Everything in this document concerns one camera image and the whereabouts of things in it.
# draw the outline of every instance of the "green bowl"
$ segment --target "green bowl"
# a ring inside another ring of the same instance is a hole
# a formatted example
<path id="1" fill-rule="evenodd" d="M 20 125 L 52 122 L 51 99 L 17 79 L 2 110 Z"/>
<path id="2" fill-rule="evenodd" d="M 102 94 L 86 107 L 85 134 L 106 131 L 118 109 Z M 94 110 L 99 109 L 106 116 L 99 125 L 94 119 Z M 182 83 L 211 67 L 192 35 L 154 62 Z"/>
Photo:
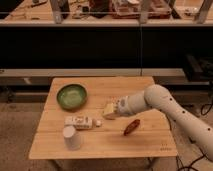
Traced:
<path id="1" fill-rule="evenodd" d="M 66 110 L 82 106 L 87 99 L 86 89 L 79 84 L 70 84 L 61 88 L 57 94 L 58 104 Z"/>

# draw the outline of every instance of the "concrete floor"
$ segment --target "concrete floor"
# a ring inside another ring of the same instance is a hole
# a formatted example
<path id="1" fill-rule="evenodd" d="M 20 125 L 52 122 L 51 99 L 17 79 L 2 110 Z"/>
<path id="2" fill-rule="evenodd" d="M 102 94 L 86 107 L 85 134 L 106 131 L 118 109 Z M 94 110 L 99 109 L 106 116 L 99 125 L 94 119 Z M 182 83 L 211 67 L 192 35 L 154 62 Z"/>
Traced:
<path id="1" fill-rule="evenodd" d="M 28 159 L 44 100 L 29 102 L 25 99 L 25 101 L 24 103 L 20 100 L 0 103 L 0 171 L 54 171 L 55 169 L 47 161 Z M 213 126 L 213 111 L 201 119 Z M 188 137 L 173 122 L 172 132 L 184 165 L 201 156 L 199 149 L 189 142 Z M 141 171 L 145 170 L 143 168 L 148 164 L 145 158 L 58 162 L 70 171 Z M 203 159 L 195 164 L 195 168 L 200 171 L 212 171 L 213 163 Z M 177 170 L 176 160 L 174 157 L 160 158 L 153 170 L 175 171 Z"/>

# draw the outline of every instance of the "cable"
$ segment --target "cable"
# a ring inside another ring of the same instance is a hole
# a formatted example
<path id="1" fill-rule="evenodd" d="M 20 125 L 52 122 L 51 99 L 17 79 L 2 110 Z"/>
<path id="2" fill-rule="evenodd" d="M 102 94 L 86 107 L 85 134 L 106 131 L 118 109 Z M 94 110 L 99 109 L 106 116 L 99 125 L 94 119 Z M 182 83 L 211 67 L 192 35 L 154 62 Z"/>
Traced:
<path id="1" fill-rule="evenodd" d="M 181 168 L 178 168 L 177 171 L 182 171 L 182 170 L 185 171 L 185 169 L 187 169 L 187 171 L 190 171 L 190 170 L 199 171 L 199 170 L 195 169 L 195 168 L 193 167 L 193 165 L 194 165 L 196 162 L 198 162 L 199 160 L 201 160 L 201 159 L 203 159 L 203 158 L 205 158 L 205 157 L 206 157 L 206 156 L 203 154 L 202 156 L 200 156 L 200 157 L 198 157 L 197 159 L 195 159 L 194 161 L 192 161 L 191 164 L 190 164 L 189 166 L 182 166 Z"/>
<path id="2" fill-rule="evenodd" d="M 207 115 L 207 114 L 210 112 L 210 110 L 212 109 L 212 107 L 213 107 L 213 98 L 212 98 L 212 100 L 211 100 L 211 103 L 204 104 L 204 105 L 201 107 L 201 109 L 200 109 L 200 114 L 201 114 L 202 116 Z"/>

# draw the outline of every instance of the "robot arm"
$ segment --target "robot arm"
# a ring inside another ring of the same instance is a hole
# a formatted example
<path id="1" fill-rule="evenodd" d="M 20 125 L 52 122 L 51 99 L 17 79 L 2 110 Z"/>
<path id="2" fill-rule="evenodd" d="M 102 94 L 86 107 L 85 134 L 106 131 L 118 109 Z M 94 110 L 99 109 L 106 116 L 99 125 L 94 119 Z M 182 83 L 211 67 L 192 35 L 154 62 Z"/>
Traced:
<path id="1" fill-rule="evenodd" d="M 151 108 L 165 113 L 176 121 L 213 161 L 213 128 L 182 108 L 169 91 L 160 85 L 152 85 L 144 91 L 119 99 L 115 113 L 109 116 L 111 119 L 120 116 L 128 117 Z"/>

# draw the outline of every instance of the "wooden table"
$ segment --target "wooden table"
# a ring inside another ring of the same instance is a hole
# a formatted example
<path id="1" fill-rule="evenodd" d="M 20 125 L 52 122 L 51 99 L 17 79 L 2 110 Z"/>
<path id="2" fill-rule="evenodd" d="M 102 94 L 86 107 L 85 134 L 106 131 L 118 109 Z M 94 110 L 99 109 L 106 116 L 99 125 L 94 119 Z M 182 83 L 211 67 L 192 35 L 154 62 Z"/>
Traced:
<path id="1" fill-rule="evenodd" d="M 86 104 L 71 112 L 62 110 L 57 92 L 67 84 L 81 84 L 88 92 Z M 151 77 L 55 78 L 30 150 L 30 159 L 95 159 L 176 156 L 177 149 L 164 114 L 150 110 L 129 118 L 105 120 L 102 111 L 108 102 L 143 90 L 154 84 Z M 84 139 L 81 149 L 69 151 L 62 130 L 66 116 L 86 115 L 102 120 L 102 126 L 80 131 Z M 125 127 L 134 119 L 140 127 L 123 136 Z"/>

